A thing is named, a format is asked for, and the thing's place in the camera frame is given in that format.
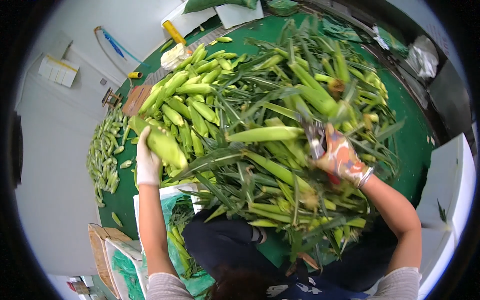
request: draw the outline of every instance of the woman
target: woman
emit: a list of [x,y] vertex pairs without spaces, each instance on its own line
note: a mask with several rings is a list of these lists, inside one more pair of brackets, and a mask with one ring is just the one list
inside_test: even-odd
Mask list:
[[[160,159],[145,144],[146,127],[137,146],[140,190],[140,236],[148,264],[148,300],[186,300],[192,296],[180,281],[168,256],[167,235],[160,204],[158,167]],[[216,280],[208,299],[416,299],[421,261],[421,225],[410,202],[382,182],[360,162],[352,145],[331,124],[325,129],[326,154],[313,162],[360,188],[382,216],[361,243],[318,274],[307,275],[297,263],[297,275],[284,272],[266,259],[255,245],[266,239],[261,228],[225,216],[203,223],[211,211],[203,210],[186,226],[185,246],[197,262]],[[382,221],[395,234],[396,246],[375,238]],[[377,292],[363,293],[380,280]]]

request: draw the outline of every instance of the wooden stool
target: wooden stool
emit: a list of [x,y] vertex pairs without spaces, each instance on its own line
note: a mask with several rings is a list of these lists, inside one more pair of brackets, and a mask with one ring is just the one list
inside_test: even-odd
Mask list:
[[103,96],[103,99],[102,99],[102,106],[105,106],[105,104],[108,104],[108,106],[110,106],[112,109],[115,108],[115,106],[117,106],[117,104],[119,102],[121,102],[121,100],[123,99],[123,96],[121,96],[120,94],[116,95],[113,91],[112,91],[112,88],[109,87],[107,92],[105,93],[105,96]]

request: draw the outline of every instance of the cardboard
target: cardboard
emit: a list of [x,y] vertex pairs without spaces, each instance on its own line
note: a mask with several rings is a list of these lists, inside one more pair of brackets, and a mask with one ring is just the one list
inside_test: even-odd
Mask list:
[[147,84],[136,86],[128,97],[127,102],[123,105],[123,113],[129,117],[136,116],[145,99],[150,95],[152,86]]

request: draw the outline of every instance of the white glove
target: white glove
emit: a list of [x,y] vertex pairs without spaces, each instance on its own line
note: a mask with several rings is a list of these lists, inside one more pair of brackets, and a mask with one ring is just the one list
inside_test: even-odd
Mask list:
[[146,126],[137,144],[137,184],[160,185],[158,170],[161,164],[160,158],[150,151],[146,139],[150,133],[150,126]]

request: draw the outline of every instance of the floral glove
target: floral glove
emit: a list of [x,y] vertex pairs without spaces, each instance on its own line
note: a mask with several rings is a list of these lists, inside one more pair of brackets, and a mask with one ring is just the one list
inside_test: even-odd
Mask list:
[[352,144],[331,123],[325,125],[326,153],[314,163],[327,173],[350,181],[356,188],[362,187],[373,168],[362,163]]

